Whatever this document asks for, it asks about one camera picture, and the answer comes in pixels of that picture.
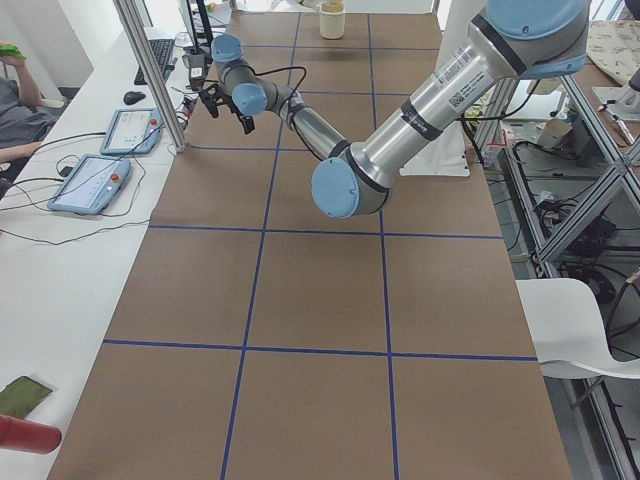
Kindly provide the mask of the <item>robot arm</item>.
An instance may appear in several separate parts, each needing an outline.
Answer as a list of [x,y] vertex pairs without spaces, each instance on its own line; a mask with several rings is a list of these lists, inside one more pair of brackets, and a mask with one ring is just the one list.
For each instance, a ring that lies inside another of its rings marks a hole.
[[363,142],[349,142],[295,89],[260,79],[232,34],[211,43],[218,75],[213,97],[241,119],[278,115],[321,157],[311,195],[325,215],[372,214],[389,201],[399,169],[497,82],[579,71],[588,27],[586,1],[487,2],[469,21],[464,44]]

